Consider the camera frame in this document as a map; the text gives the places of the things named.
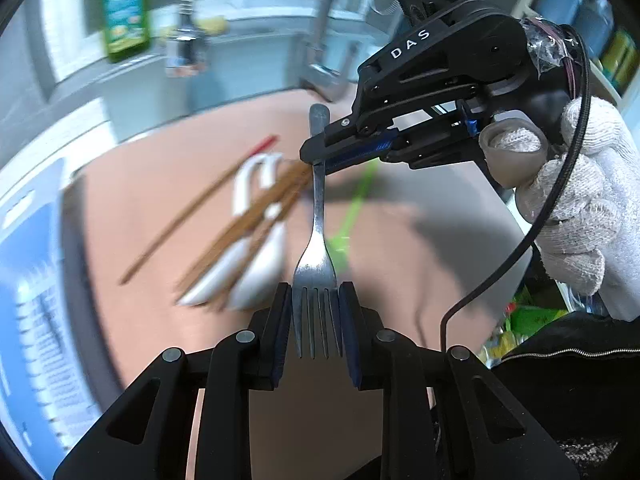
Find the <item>black cable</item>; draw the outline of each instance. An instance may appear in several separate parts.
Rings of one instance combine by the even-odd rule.
[[[449,322],[449,319],[451,319],[458,311],[467,306],[475,298],[480,296],[480,294],[482,294],[490,286],[497,282],[527,251],[529,246],[540,234],[540,231],[544,227],[546,221],[551,215],[551,212],[556,206],[558,197],[562,194],[564,186],[566,186],[566,183],[569,181],[569,177],[571,176],[571,173],[574,170],[575,163],[578,160],[578,155],[580,155],[580,150],[582,149],[582,141],[584,140],[584,134],[587,131],[589,111],[591,109],[591,87],[589,82],[591,70],[590,62],[589,56],[587,55],[587,49],[584,45],[584,41],[576,32],[576,30],[570,25],[562,25],[562,30],[572,36],[576,41],[580,53],[580,62],[582,63],[582,99],[580,101],[580,113],[578,115],[578,122],[575,125],[574,138],[571,141],[566,159],[564,160],[564,164],[560,169],[560,173],[558,173],[558,177],[556,178],[556,181],[551,188],[551,192],[549,192],[549,196],[546,197],[545,203],[543,204],[540,213],[538,213],[538,216],[536,216],[536,219],[531,225],[531,229],[529,230],[529,232],[524,236],[524,238],[520,241],[513,252],[507,257],[507,259],[500,265],[500,267],[495,269],[495,271],[492,272],[492,274],[487,279],[485,279],[484,282],[478,285],[474,290],[472,290],[469,294],[467,294],[464,298],[462,298],[459,302],[457,302],[454,306],[447,310],[446,314],[442,316],[442,319],[440,320],[440,350],[442,352],[447,351],[447,323]]]

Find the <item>green bottle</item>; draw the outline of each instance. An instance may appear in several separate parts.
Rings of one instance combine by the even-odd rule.
[[[104,44],[111,62],[149,47],[148,0],[102,0],[102,11]]]

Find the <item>knitted glove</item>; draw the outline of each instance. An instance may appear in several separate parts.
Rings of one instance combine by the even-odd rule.
[[[579,112],[580,99],[575,99],[562,115],[561,133],[567,145]],[[485,141],[494,149],[494,157],[495,150],[506,150],[513,163],[514,154],[541,149],[535,130],[512,129]],[[525,220],[534,221],[564,158],[553,158],[538,171],[518,176],[516,206]],[[599,290],[612,317],[631,320],[640,315],[640,156],[610,103],[591,99],[574,171],[536,243],[550,277],[581,294]]]

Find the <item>screw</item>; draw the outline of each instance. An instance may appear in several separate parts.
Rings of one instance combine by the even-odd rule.
[[[167,348],[162,352],[162,359],[168,363],[173,363],[174,361],[177,361],[181,355],[182,351],[179,348]]]
[[[451,356],[458,361],[466,361],[469,359],[469,350],[463,346],[454,346],[451,349]]]
[[[378,330],[376,337],[383,343],[389,343],[396,338],[396,333],[388,328],[383,328],[382,330]]]
[[[255,334],[251,330],[241,330],[236,334],[236,341],[239,343],[250,343],[255,339]]]

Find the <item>wooden chopstick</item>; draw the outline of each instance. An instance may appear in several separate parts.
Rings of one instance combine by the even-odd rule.
[[[181,298],[204,275],[209,267],[218,261],[220,256],[247,232],[252,231],[262,222],[265,209],[272,203],[279,202],[287,191],[300,180],[308,179],[311,166],[297,160],[286,170],[282,178],[269,189],[266,189],[254,204],[242,216],[235,219],[226,230],[207,248],[205,253],[187,271],[176,285]]]
[[[258,254],[258,252],[262,249],[262,246],[267,241],[267,238],[273,226],[277,224],[277,222],[282,222],[287,217],[287,215],[289,215],[289,211],[298,201],[300,193],[303,189],[305,189],[306,184],[310,179],[311,173],[307,173],[305,176],[303,176],[298,183],[294,184],[293,187],[287,191],[287,194],[285,195],[280,205],[279,213],[274,218],[269,218],[258,225],[251,238],[251,243],[249,244],[247,254],[238,263],[236,270],[231,276],[228,277],[225,284],[223,285],[222,290],[219,293],[219,297],[224,298],[224,300],[220,302],[220,309],[223,309],[225,307],[228,301],[229,294],[236,286],[238,280],[242,278],[249,265],[254,260],[256,254]],[[215,300],[216,298],[211,298],[209,301],[207,301],[207,303],[212,303]]]
[[[199,208],[202,203],[209,198],[216,190],[218,190],[227,180],[233,177],[240,167],[252,156],[257,155],[257,153],[263,152],[268,147],[270,147],[274,142],[278,140],[278,136],[272,135],[264,139],[260,144],[255,146],[249,153],[244,155],[240,160],[238,160],[233,166],[231,166],[228,170],[226,170],[220,177],[218,177],[215,181],[213,181],[206,189],[204,189],[196,198],[191,200],[187,204],[187,206],[182,209],[178,215],[169,222],[169,224],[160,231],[158,236],[156,236],[151,243],[146,247],[146,249],[138,256],[135,261],[127,268],[127,270],[123,273],[120,278],[120,285],[125,285],[135,274],[140,270],[140,268],[146,263],[146,261],[158,250],[167,238],[178,228],[180,224],[182,224],[187,217],[189,217],[197,208]]]

